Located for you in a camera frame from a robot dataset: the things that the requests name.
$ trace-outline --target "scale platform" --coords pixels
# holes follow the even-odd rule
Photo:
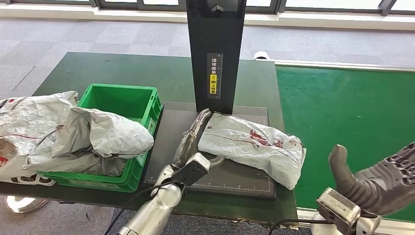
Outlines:
[[[234,106],[233,115],[268,125],[266,108]],[[189,130],[196,117],[195,104],[173,102],[164,104],[156,130],[155,143],[146,161],[144,184],[153,185],[163,167],[173,162],[183,132]],[[208,153],[202,154],[208,159],[215,157]],[[265,171],[228,159],[219,167],[211,169],[209,174],[187,190],[276,199],[275,183]]]

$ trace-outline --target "label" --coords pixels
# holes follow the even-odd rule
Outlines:
[[[223,54],[207,54],[207,97],[220,99]]]
[[[329,195],[328,193],[322,194],[319,199],[322,200],[327,206],[329,206],[341,217],[350,222],[350,215],[353,213],[353,211],[349,207],[339,202],[336,198]]]

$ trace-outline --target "package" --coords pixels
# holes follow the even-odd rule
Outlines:
[[[264,170],[287,189],[301,175],[306,149],[295,136],[238,117],[214,113],[198,148],[237,163]]]
[[[114,175],[115,172],[122,173],[124,168],[108,168],[107,173],[102,167],[108,165],[108,161],[96,159],[93,154],[78,154],[78,159],[75,159],[72,155],[68,156],[68,153],[82,153],[91,149],[92,153],[101,158],[131,159],[148,151],[153,143],[153,136],[136,121],[98,109],[73,107],[69,110],[63,127],[44,138],[38,146],[41,150],[33,151],[23,168],[44,172],[97,172],[100,175]],[[118,162],[114,166],[125,166],[123,161]],[[99,166],[89,170],[95,164]]]
[[[78,93],[71,91],[0,101],[0,181],[53,184],[22,166],[38,143],[65,123],[77,97]]]
[[[0,181],[54,184],[37,171],[119,176],[126,159],[153,146],[140,123],[76,107],[77,96],[65,92],[0,101]]]

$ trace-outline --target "green table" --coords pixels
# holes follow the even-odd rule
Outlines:
[[[151,86],[157,88],[162,103],[195,102],[190,58],[99,53],[66,54],[34,95],[69,90],[82,95],[91,83]],[[241,61],[234,104],[268,108],[269,124],[283,130],[274,63]],[[188,192],[175,212],[261,222],[296,218],[294,191],[279,184],[276,188],[275,201]],[[0,183],[0,193],[114,207],[121,207],[131,197],[95,189],[7,183]],[[147,200],[142,197],[129,208],[137,210]]]
[[[335,187],[327,160],[335,144],[357,172],[415,141],[415,70],[280,61],[276,71],[285,131],[307,148],[297,206],[316,208]],[[415,221],[415,203],[386,218]]]

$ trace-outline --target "yellow label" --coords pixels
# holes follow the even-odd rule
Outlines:
[[[210,93],[211,94],[216,94],[216,80],[217,79],[217,75],[216,74],[211,74],[210,75]]]

